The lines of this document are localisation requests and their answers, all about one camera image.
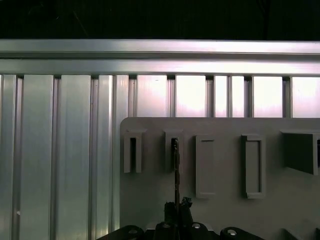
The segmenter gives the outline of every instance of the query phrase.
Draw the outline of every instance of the gray panel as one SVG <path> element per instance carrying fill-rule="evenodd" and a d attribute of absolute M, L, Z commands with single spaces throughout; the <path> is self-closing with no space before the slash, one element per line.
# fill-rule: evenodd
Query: gray panel
<path fill-rule="evenodd" d="M 128 117 L 129 76 L 117 75 L 113 103 L 112 231 L 120 227 L 120 124 Z"/>
<path fill-rule="evenodd" d="M 25 75 L 22 105 L 20 240 L 49 239 L 52 75 Z"/>
<path fill-rule="evenodd" d="M 292 117 L 320 117 L 320 78 L 292 78 Z"/>
<path fill-rule="evenodd" d="M 1 138 L 0 138 L 0 239 L 11 239 L 16 84 L 15 75 L 1 79 Z"/>
<path fill-rule="evenodd" d="M 63 75 L 58 116 L 58 239 L 86 240 L 91 77 Z"/>
<path fill-rule="evenodd" d="M 185 150 L 180 196 L 192 198 L 191 213 L 195 221 L 208 223 L 216 232 L 237 226 L 263 239 L 283 239 L 282 228 L 297 229 L 296 226 L 306 220 L 319 226 L 320 218 L 316 212 L 320 202 L 320 178 L 284 166 L 285 145 L 281 130 L 299 130 L 306 126 L 310 131 L 320 131 L 319 119 L 310 118 L 125 119 L 121 124 L 121 134 L 127 129 L 147 129 L 144 147 L 148 151 L 143 154 L 149 161 L 146 161 L 142 173 L 121 174 L 121 223 L 125 225 L 133 221 L 144 227 L 148 222 L 163 219 L 164 204 L 174 200 L 175 191 L 174 176 L 160 167 L 164 161 L 163 130 L 179 128 L 183 130 Z M 261 194 L 265 191 L 266 197 L 263 199 L 247 199 L 246 196 L 246 172 L 241 161 L 241 136 L 244 133 L 264 136 L 249 138 L 254 143 L 251 160 L 256 161 L 251 162 L 255 166 L 249 166 L 256 173 L 249 175 L 255 181 L 254 188 L 249 190 Z M 209 167 L 212 170 L 208 169 L 211 178 L 206 179 L 205 190 L 214 189 L 215 195 L 207 200 L 196 198 L 195 136 L 198 135 L 214 136 L 213 147 L 211 144 L 203 148 L 204 152 L 209 152 L 208 156 L 212 155 L 214 161 L 214 167 Z M 263 142 L 260 142 L 263 139 L 265 166 L 259 156 L 264 152 L 261 147 Z M 264 183 L 268 185 L 267 189 L 263 188 Z M 308 229 L 311 229 L 308 230 L 311 234 L 316 227 L 309 225 Z"/>
<path fill-rule="evenodd" d="M 111 231 L 113 76 L 99 76 L 96 168 L 96 238 Z"/>
<path fill-rule="evenodd" d="M 206 77 L 175 77 L 175 116 L 206 117 Z"/>
<path fill-rule="evenodd" d="M 228 117 L 228 77 L 215 76 L 213 89 L 214 116 L 218 118 Z"/>
<path fill-rule="evenodd" d="M 231 77 L 232 117 L 245 116 L 245 78 L 243 76 Z"/>
<path fill-rule="evenodd" d="M 282 77 L 255 76 L 253 78 L 253 117 L 283 117 Z"/>
<path fill-rule="evenodd" d="M 167 76 L 137 76 L 137 116 L 167 116 Z"/>

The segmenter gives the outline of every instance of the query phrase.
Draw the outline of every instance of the vertical slot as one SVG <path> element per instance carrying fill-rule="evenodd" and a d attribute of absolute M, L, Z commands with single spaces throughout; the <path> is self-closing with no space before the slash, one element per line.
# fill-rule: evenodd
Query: vertical slot
<path fill-rule="evenodd" d="M 130 76 L 128 81 L 128 117 L 137 116 L 137 78 Z"/>
<path fill-rule="evenodd" d="M 12 222 L 11 237 L 19 239 L 21 215 L 21 133 L 22 133 L 22 104 L 23 104 L 23 79 L 16 78 L 15 85 L 15 131 L 13 150 L 13 187 L 12 187 Z"/>
<path fill-rule="evenodd" d="M 130 138 L 130 162 L 131 162 L 131 166 L 130 169 L 131 171 L 134 171 L 136 168 L 136 154 L 137 154 L 137 149 L 136 149 L 136 144 L 137 144 L 137 140 L 135 137 L 131 137 Z"/>
<path fill-rule="evenodd" d="M 211 118 L 214 116 L 214 79 L 206 77 L 205 79 L 205 107 L 206 117 Z"/>
<path fill-rule="evenodd" d="M 57 230 L 57 126 L 60 80 L 53 78 L 49 240 L 56 239 Z"/>
<path fill-rule="evenodd" d="M 123 172 L 130 173 L 135 169 L 136 173 L 142 172 L 142 133 L 126 132 L 124 134 Z"/>
<path fill-rule="evenodd" d="M 88 198 L 88 239 L 96 239 L 97 216 L 97 141 L 98 141 L 98 100 L 99 80 L 91 79 L 90 133 L 89 133 L 89 198 Z"/>
<path fill-rule="evenodd" d="M 254 116 L 254 82 L 251 76 L 244 77 L 244 117 Z"/>
<path fill-rule="evenodd" d="M 176 116 L 176 80 L 174 76 L 168 76 L 166 82 L 166 116 Z"/>
<path fill-rule="evenodd" d="M 292 118 L 292 80 L 284 77 L 282 80 L 283 117 Z"/>
<path fill-rule="evenodd" d="M 318 168 L 320 168 L 320 139 L 316 141 L 316 158 L 318 162 Z"/>

